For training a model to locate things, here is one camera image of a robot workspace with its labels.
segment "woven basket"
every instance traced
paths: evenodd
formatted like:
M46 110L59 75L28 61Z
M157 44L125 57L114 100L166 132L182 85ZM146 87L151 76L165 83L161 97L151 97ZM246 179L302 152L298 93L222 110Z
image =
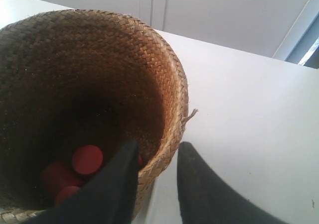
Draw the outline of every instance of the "woven basket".
M134 215L170 163L188 114L187 81L166 41L136 18L98 10L41 13L0 30L0 223L50 207L38 174L94 143L107 161L140 142Z

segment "white table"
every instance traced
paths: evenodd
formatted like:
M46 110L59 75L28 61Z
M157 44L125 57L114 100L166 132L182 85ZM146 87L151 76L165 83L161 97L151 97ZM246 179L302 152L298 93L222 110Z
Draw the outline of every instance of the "white table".
M0 27L65 8L39 0L0 0ZM199 109L183 140L263 210L291 224L319 223L319 72L159 33L184 66L190 110ZM176 156L147 205L136 223L181 223Z

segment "wicker basket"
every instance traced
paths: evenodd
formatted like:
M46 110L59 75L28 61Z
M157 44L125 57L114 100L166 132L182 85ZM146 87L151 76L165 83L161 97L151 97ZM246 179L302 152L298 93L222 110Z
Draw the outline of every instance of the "wicker basket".
M0 30L0 223L50 206L37 186L50 162L95 143L109 160L140 141L135 215L170 163L188 114L187 81L166 41L136 18L41 13Z

